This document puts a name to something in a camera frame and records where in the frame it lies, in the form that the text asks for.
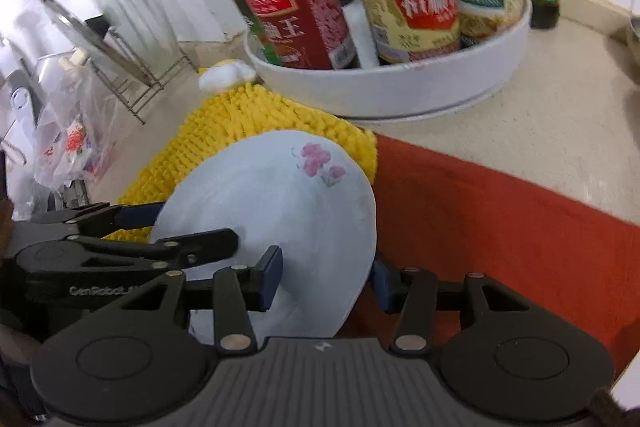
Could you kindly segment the white floral plate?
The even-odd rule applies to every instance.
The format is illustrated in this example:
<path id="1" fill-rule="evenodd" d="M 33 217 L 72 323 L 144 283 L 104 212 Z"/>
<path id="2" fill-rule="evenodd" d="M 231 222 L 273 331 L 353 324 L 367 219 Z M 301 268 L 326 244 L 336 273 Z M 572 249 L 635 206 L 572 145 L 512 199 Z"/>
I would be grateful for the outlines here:
<path id="1" fill-rule="evenodd" d="M 254 265 L 281 248 L 283 274 L 270 309 L 250 314 L 259 341 L 333 337 L 370 273 L 376 249 L 369 180 L 346 150 L 303 131 L 273 131 L 204 160 L 175 188 L 151 242 L 229 228 L 240 246 L 229 259 L 186 272 L 203 280 L 230 265 Z"/>

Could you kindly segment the red cloth mat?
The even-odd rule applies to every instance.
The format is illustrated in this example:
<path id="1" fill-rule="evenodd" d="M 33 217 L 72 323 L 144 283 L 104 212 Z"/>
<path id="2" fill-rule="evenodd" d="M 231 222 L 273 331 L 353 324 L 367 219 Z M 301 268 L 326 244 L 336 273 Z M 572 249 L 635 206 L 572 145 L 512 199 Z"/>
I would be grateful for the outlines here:
<path id="1" fill-rule="evenodd" d="M 483 272 L 593 335 L 617 372 L 639 350 L 639 228 L 508 174 L 371 132 L 338 143 L 373 183 L 378 251 L 445 281 Z"/>

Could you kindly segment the clear plastic bag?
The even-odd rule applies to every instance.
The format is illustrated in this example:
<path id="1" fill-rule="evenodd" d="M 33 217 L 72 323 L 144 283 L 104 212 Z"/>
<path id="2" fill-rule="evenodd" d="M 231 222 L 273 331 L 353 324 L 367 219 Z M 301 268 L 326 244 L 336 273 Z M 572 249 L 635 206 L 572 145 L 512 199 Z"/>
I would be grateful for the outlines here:
<path id="1" fill-rule="evenodd" d="M 34 131 L 34 175 L 51 190 L 98 181 L 110 163 L 118 101 L 99 73 L 83 48 L 42 66 L 46 104 Z"/>

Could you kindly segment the yellow chenille cloth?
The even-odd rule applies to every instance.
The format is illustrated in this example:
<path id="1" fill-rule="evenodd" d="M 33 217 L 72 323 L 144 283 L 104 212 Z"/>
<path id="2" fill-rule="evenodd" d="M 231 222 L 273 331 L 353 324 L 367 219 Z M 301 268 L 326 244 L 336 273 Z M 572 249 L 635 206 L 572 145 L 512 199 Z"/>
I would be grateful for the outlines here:
<path id="1" fill-rule="evenodd" d="M 247 83 L 206 98 L 186 116 L 177 133 L 134 170 L 136 177 L 115 202 L 163 202 L 205 159 L 243 139 L 276 130 L 305 131 L 341 145 L 368 180 L 374 181 L 378 143 L 372 131 Z"/>

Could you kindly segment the metal dish rack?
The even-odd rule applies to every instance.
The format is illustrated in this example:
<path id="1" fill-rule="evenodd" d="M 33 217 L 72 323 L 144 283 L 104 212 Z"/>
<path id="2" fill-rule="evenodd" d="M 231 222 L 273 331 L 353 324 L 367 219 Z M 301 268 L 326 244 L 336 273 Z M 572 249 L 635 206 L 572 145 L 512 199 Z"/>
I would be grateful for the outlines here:
<path id="1" fill-rule="evenodd" d="M 170 80 L 195 68 L 160 0 L 93 0 L 99 14 L 85 20 L 61 1 L 39 1 L 58 30 L 88 52 L 93 72 L 137 121 Z"/>

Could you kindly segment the white rotating condiment rack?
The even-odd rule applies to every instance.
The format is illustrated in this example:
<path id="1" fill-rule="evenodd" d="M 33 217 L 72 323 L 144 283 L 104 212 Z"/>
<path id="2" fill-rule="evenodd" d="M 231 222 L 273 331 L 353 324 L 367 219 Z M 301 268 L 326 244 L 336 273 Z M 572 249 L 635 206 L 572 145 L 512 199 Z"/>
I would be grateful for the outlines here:
<path id="1" fill-rule="evenodd" d="M 454 112 L 502 89 L 523 60 L 532 2 L 523 0 L 520 20 L 477 46 L 406 64 L 376 62 L 366 13 L 355 0 L 343 9 L 354 35 L 360 66 L 344 70 L 295 69 L 266 61 L 247 34 L 244 50 L 272 91 L 351 120 L 420 119 Z"/>

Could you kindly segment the right steel bowl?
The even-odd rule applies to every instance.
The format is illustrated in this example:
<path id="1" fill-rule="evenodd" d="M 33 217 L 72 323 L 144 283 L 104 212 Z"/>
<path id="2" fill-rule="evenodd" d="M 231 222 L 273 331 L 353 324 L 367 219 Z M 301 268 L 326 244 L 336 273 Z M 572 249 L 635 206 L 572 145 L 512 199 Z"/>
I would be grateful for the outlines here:
<path id="1" fill-rule="evenodd" d="M 634 75 L 639 77 L 640 72 L 640 16 L 631 15 L 629 17 L 626 29 L 626 45 L 630 53 L 632 61 L 632 70 Z"/>

